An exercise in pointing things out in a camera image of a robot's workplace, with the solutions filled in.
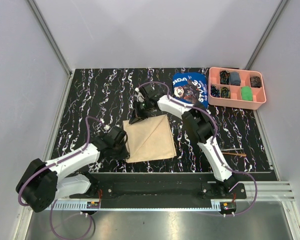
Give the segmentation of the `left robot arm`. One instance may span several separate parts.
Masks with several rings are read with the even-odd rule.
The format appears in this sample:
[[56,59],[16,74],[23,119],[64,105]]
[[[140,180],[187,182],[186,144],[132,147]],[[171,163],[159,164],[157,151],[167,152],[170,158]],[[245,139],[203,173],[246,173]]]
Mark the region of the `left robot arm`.
[[127,158],[127,140],[127,133],[114,126],[109,132],[61,157],[48,161],[32,160],[15,188],[19,204],[39,213],[61,198],[97,196],[99,180],[82,168],[100,158]]

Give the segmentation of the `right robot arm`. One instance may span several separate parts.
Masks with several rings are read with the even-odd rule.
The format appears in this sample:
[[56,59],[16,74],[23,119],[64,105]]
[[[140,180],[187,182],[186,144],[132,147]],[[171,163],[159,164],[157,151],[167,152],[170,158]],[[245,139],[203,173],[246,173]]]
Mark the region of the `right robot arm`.
[[217,124],[204,106],[200,103],[182,102],[168,92],[155,90],[149,82],[146,82],[134,90],[133,111],[129,123],[135,124],[147,119],[152,110],[167,112],[182,120],[190,143],[199,146],[212,168],[218,184],[218,195],[225,199],[233,195],[238,180],[219,148]]

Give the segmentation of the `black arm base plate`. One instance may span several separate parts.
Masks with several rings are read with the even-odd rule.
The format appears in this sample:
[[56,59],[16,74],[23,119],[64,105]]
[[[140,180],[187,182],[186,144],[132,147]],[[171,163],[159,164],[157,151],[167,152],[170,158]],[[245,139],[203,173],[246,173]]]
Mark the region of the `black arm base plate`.
[[92,173],[91,190],[72,199],[96,199],[107,209],[197,209],[212,207],[212,200],[245,200],[242,177],[230,186],[212,173]]

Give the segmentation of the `beige cloth napkin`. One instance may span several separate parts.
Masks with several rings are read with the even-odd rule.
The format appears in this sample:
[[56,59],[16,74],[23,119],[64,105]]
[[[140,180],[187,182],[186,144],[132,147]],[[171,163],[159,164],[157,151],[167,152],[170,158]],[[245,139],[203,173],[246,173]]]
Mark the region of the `beige cloth napkin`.
[[127,133],[126,147],[129,152],[127,163],[140,163],[171,159],[177,155],[174,138],[167,115],[147,118],[130,124],[123,121]]

